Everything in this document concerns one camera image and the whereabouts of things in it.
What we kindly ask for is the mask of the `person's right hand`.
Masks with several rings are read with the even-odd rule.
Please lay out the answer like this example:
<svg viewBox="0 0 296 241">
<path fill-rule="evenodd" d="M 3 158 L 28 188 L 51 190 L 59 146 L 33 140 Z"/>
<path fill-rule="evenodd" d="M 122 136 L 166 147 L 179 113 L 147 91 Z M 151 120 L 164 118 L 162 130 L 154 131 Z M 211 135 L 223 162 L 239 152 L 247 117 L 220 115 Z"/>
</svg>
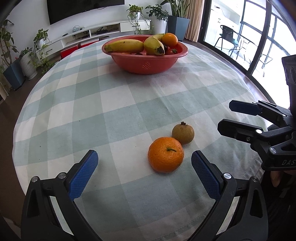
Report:
<svg viewBox="0 0 296 241">
<path fill-rule="evenodd" d="M 296 170 L 293 170 L 293 171 L 271 171 L 270 178 L 271 178 L 271 182 L 272 182 L 273 187 L 277 187 L 280 184 L 281 176 L 284 173 L 286 173 L 288 175 L 295 175 Z"/>
</svg>

